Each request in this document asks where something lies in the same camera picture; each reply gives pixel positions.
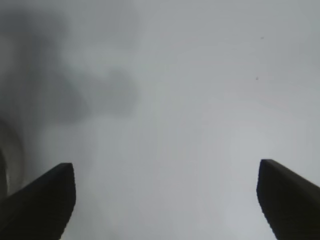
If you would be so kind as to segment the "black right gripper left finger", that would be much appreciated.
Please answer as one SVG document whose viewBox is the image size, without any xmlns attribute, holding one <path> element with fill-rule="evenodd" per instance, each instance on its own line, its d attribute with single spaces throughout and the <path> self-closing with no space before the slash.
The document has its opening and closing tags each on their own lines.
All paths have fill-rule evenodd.
<svg viewBox="0 0 320 240">
<path fill-rule="evenodd" d="M 2 240 L 59 240 L 76 204 L 72 163 L 60 163 L 1 200 Z"/>
</svg>

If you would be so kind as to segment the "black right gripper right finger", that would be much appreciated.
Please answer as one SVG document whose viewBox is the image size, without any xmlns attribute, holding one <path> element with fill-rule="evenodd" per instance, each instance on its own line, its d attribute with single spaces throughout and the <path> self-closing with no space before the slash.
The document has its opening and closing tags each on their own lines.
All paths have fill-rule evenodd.
<svg viewBox="0 0 320 240">
<path fill-rule="evenodd" d="M 278 240 L 320 238 L 320 188 L 272 159 L 260 161 L 256 194 Z"/>
</svg>

